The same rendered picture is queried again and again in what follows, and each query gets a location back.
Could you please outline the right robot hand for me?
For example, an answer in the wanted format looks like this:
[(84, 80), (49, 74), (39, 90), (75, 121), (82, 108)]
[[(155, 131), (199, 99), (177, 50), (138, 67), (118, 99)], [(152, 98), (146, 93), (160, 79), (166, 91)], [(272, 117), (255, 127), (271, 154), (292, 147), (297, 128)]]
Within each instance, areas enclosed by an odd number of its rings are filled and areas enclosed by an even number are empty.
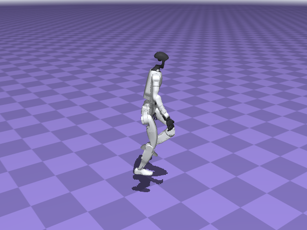
[(167, 127), (168, 127), (168, 130), (167, 131), (170, 131), (171, 129), (173, 129), (173, 127), (174, 127), (174, 121), (170, 118), (170, 117), (168, 117), (167, 119), (165, 118), (165, 116), (163, 116), (163, 119), (166, 121), (166, 125), (167, 125)]

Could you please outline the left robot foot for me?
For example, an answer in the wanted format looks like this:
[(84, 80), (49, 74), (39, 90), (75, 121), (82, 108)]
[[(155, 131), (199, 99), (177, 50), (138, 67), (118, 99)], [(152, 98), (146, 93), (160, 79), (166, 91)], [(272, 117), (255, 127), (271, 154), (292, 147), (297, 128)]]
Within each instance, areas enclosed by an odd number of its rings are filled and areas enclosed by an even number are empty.
[[(141, 149), (142, 149), (142, 150), (145, 150), (145, 145), (146, 145), (146, 144), (143, 144), (143, 145), (141, 146)], [(153, 155), (156, 156), (156, 157), (158, 156), (158, 154), (157, 154), (156, 152), (154, 152)]]

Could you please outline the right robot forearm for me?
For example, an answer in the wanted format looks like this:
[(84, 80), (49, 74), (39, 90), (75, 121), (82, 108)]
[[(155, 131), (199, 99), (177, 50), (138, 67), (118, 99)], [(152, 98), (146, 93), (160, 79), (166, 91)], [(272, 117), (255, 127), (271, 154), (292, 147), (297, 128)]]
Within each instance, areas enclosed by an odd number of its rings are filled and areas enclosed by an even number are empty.
[(158, 95), (156, 96), (155, 100), (156, 100), (156, 107), (160, 111), (160, 114), (162, 116), (165, 116), (165, 118), (167, 119), (169, 117), (169, 114), (167, 113), (166, 109), (163, 106), (161, 97)]

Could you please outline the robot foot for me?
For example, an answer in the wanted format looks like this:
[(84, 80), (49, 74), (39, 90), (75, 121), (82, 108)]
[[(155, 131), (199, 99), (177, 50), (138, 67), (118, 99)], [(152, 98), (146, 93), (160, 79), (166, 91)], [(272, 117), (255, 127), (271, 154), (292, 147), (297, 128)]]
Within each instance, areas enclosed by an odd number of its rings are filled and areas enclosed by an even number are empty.
[(152, 171), (149, 171), (149, 170), (147, 170), (147, 169), (145, 169), (145, 168), (143, 168), (142, 170), (140, 169), (140, 171), (138, 170), (138, 168), (135, 168), (134, 174), (152, 175), (153, 172), (152, 172)]
[[(145, 145), (146, 145), (146, 144), (143, 144), (143, 145), (141, 146), (141, 149), (142, 149), (142, 150), (145, 150)], [(158, 154), (157, 154), (156, 152), (154, 152), (153, 155), (156, 156), (156, 157), (158, 156)]]

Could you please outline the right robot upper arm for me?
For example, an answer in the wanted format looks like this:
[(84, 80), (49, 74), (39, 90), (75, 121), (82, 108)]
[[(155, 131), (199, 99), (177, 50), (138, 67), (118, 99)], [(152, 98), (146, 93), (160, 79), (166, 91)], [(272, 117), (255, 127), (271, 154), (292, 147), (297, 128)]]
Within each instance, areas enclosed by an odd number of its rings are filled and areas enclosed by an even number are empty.
[(159, 84), (160, 84), (160, 76), (159, 74), (152, 75), (152, 99), (156, 103), (156, 96), (158, 96), (159, 92)]

